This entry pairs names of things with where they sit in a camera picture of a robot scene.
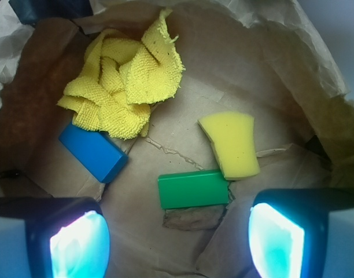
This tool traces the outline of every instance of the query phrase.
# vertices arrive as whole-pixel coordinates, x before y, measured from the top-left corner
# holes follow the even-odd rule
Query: white paper
[[[33,27],[20,23],[9,0],[0,1],[0,91],[2,84],[13,80],[21,51],[33,30]]]

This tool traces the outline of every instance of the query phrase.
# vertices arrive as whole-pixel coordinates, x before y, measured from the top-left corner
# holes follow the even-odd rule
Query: yellow microfiber cloth
[[[58,102],[76,112],[74,125],[122,139],[147,135],[149,104],[174,97],[184,70],[165,22],[171,12],[162,10],[141,42],[107,29],[88,46]]]

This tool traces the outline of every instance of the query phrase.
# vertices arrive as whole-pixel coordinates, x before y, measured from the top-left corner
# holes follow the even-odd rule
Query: paper bag
[[[75,20],[85,34],[112,27],[133,39],[141,38],[165,6],[158,0],[93,0],[91,4],[95,16]],[[55,118],[54,112],[45,109],[41,113],[51,115],[53,123],[47,126],[46,116],[33,128],[47,129],[45,135],[41,132],[25,152],[21,146],[27,143],[21,140],[8,146],[0,144],[0,157],[8,156],[6,164],[22,168],[54,196],[99,200],[102,196],[112,238],[107,277],[253,277],[257,274],[246,231],[250,206],[260,190],[354,186],[354,103],[345,101],[348,88],[343,77],[296,1],[169,1],[168,5],[173,9],[167,18],[168,30],[171,37],[179,35],[176,49],[186,72],[175,98],[152,112],[146,138],[116,140],[130,160],[107,190],[58,142],[57,136],[72,115],[53,108],[55,101],[49,106],[60,116]],[[60,28],[53,28],[50,20],[42,24],[48,25],[42,28],[50,30],[62,53],[78,47],[70,52],[76,61],[70,74],[62,71],[64,66],[60,70],[52,66],[47,77],[36,77],[40,79],[38,87],[27,87],[40,92],[40,88],[50,88],[50,81],[60,80],[53,90],[52,100],[56,100],[65,83],[78,74],[83,62],[79,56],[89,40],[68,21],[57,19],[55,24]],[[48,45],[43,43],[42,49],[50,49]],[[44,56],[36,51],[37,56],[28,60],[39,57],[35,65],[44,63]],[[64,57],[57,56],[57,63],[63,65]],[[4,91],[7,97],[8,88]],[[38,107],[30,109],[40,111]],[[3,109],[4,104],[0,117],[8,118],[3,116],[8,110]],[[230,185],[234,200],[218,228],[179,231],[163,227],[157,177],[218,168],[197,119],[227,110],[255,117],[261,173]],[[2,134],[8,138],[14,130],[8,127]],[[19,131],[22,134],[15,136],[24,138],[25,130]],[[331,162],[304,149],[314,135]]]

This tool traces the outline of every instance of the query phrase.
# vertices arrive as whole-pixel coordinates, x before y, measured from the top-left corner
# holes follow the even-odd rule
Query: block
[[[165,210],[228,203],[228,182],[220,170],[161,175],[158,186]]]
[[[111,182],[128,161],[128,156],[100,132],[86,131],[72,123],[59,140],[99,182]]]
[[[198,123],[211,141],[225,179],[240,180],[260,172],[252,116],[227,111],[205,116]]]

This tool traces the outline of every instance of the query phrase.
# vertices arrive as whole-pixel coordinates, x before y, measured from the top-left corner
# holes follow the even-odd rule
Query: wrinkled paper
[[[113,27],[133,39],[165,5],[159,0],[91,4],[95,16],[75,20],[86,34]],[[58,142],[69,121],[65,113],[24,168],[54,196],[102,198],[112,239],[107,277],[257,277],[246,234],[253,199],[266,188],[354,186],[354,103],[345,101],[348,88],[297,2],[168,4],[174,11],[168,29],[172,37],[179,35],[176,49],[186,72],[175,98],[152,112],[146,138],[115,141],[130,157],[116,179],[100,184]],[[58,45],[64,48],[72,38]],[[63,82],[58,69],[49,76]],[[226,110],[255,117],[261,173],[231,183],[234,200],[216,229],[164,227],[158,176],[217,169],[197,120]],[[332,164],[302,147],[315,134]]]
[[[20,23],[9,0],[0,1],[0,91],[3,84],[13,80],[21,50],[33,30],[33,27]]]

